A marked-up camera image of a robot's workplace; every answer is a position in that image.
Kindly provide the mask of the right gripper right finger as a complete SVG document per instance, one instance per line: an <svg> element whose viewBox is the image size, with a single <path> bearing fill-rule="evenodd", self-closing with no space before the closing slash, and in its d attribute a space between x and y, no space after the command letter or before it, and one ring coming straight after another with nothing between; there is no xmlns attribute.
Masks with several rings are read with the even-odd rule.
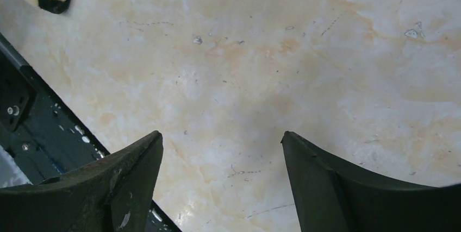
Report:
<svg viewBox="0 0 461 232"><path fill-rule="evenodd" d="M460 185L369 171L292 131L281 140L302 231L460 231Z"/></svg>

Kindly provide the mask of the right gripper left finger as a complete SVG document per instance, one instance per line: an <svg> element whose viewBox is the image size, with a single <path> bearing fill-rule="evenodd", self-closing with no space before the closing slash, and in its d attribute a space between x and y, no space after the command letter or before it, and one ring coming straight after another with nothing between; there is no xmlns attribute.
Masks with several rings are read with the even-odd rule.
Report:
<svg viewBox="0 0 461 232"><path fill-rule="evenodd" d="M1 231L144 231L162 157L153 131L77 170L1 189Z"/></svg>

